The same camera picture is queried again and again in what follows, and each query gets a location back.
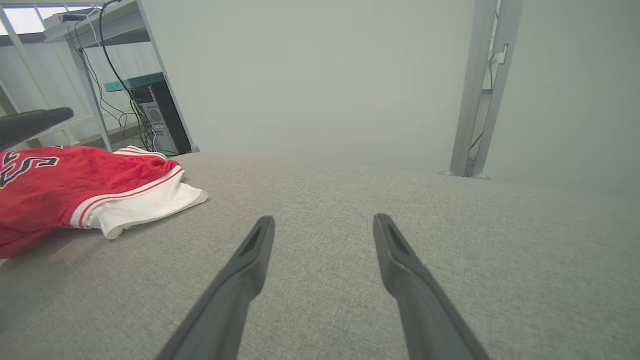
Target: desk leg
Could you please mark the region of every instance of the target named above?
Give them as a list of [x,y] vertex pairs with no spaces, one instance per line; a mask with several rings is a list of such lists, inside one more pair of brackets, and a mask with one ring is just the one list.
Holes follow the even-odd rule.
[[71,50],[71,56],[74,58],[74,63],[76,65],[76,69],[78,74],[80,75],[80,82],[84,88],[84,92],[87,93],[87,98],[89,99],[89,106],[91,106],[91,110],[93,111],[93,115],[100,119],[100,134],[102,135],[102,140],[104,140],[104,146],[107,151],[113,151],[111,149],[111,142],[109,141],[109,135],[107,132],[107,125],[104,123],[104,117],[102,117],[102,111],[100,110],[100,103],[98,102],[98,98],[95,96],[95,90],[93,89],[93,84],[91,80],[91,75],[89,74],[89,69],[84,66],[84,62],[76,46],[74,45],[73,39],[68,39],[67,44],[69,45],[69,50]]

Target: red jersey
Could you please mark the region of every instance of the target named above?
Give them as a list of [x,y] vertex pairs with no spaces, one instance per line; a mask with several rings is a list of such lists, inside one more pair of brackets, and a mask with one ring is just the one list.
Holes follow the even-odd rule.
[[53,228],[87,229],[92,209],[148,193],[182,172],[165,155],[136,147],[0,152],[0,258],[32,247]]

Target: gray fabric surface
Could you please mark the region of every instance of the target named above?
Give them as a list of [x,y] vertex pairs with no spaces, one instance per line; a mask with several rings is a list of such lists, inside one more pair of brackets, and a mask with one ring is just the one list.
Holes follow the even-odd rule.
[[407,357],[372,216],[392,216],[489,354],[640,357],[640,204],[370,167],[189,154],[201,205],[64,230],[0,266],[0,358],[154,357],[261,215],[276,219],[240,358]]

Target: white fabric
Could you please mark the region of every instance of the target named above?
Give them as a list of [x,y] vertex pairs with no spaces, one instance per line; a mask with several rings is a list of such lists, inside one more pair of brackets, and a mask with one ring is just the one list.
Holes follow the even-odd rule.
[[104,202],[89,213],[88,228],[115,239],[133,225],[158,220],[207,200],[207,193],[180,182],[182,173],[140,195]]

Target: jersey lettering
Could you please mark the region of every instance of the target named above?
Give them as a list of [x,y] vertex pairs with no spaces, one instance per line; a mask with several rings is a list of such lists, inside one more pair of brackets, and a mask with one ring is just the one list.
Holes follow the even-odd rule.
[[3,189],[20,175],[39,167],[54,167],[58,164],[59,158],[29,157],[19,161],[20,154],[15,151],[7,152],[2,158],[2,171],[0,172],[0,189]]

